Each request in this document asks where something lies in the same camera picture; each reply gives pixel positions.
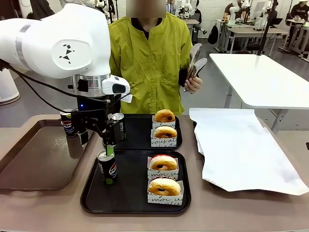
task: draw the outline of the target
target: yellow-green shirt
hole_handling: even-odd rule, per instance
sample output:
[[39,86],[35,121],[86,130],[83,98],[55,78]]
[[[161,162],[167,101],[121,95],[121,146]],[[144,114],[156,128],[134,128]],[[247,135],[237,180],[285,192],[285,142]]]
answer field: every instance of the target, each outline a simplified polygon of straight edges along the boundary
[[170,109],[180,115],[179,70],[187,68],[192,48],[185,22],[167,13],[162,22],[144,33],[124,17],[109,26],[111,37],[110,67],[113,75],[126,79],[131,87],[132,102],[121,102],[121,112],[155,114]]

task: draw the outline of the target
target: backpack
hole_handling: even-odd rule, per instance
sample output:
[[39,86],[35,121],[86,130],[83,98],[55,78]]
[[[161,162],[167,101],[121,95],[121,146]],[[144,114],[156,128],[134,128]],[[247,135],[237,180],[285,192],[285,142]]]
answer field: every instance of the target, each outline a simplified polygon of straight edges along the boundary
[[215,44],[218,40],[218,35],[219,35],[219,32],[218,32],[217,26],[214,25],[211,29],[211,33],[209,34],[208,42],[210,44]]

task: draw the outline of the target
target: paper food box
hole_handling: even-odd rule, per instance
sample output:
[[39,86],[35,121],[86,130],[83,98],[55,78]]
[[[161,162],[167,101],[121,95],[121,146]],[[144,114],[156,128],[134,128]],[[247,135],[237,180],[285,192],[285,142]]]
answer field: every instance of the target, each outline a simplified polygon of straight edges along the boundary
[[155,170],[150,168],[150,160],[152,157],[148,157],[148,163],[147,163],[147,175],[148,175],[148,179],[153,179],[155,177],[158,176],[168,176],[168,177],[172,177],[175,180],[178,179],[178,159],[175,158],[176,162],[177,162],[177,169],[176,170],[167,170],[167,171],[162,171],[162,170]]
[[153,130],[161,126],[169,126],[169,127],[173,127],[174,129],[176,129],[176,120],[173,122],[155,122],[154,117],[155,116],[153,116]]
[[147,202],[148,203],[155,203],[155,204],[172,204],[172,205],[182,205],[183,203],[183,181],[177,181],[180,185],[180,195],[178,196],[162,196],[150,193],[148,191],[148,186],[152,179],[148,179],[147,185]]
[[154,131],[151,130],[151,147],[176,147],[177,136],[173,138],[160,139],[154,137]]

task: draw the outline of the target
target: glazed donut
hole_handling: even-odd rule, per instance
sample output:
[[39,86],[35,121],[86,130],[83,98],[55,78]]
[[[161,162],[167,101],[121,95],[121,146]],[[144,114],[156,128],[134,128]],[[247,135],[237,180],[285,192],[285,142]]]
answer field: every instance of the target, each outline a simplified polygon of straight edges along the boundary
[[168,155],[156,155],[152,157],[150,160],[149,166],[151,169],[154,170],[176,170],[177,169],[177,162],[176,160]]
[[180,194],[181,187],[172,178],[158,177],[150,182],[148,191],[156,195],[178,196]]
[[155,122],[173,122],[175,121],[175,115],[170,110],[159,110],[154,115]]
[[160,139],[174,138],[177,136],[177,131],[169,126],[161,126],[155,129],[154,137]]

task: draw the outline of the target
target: can lid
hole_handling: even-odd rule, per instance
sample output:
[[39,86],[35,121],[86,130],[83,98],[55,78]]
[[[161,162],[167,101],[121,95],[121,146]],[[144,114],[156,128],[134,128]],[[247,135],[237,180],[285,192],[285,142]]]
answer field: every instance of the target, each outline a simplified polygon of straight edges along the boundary
[[106,151],[100,151],[98,153],[98,160],[100,160],[100,161],[109,161],[112,158],[114,158],[114,156],[107,156]]
[[123,119],[124,117],[125,117],[124,114],[122,114],[122,113],[116,113],[116,114],[113,114],[113,115],[112,115],[111,119],[112,119],[112,120],[121,120],[121,119]]
[[[67,112],[71,112],[73,111],[72,109],[64,109],[63,111],[67,111]],[[64,113],[64,112],[60,112],[61,115],[70,115],[71,113]]]

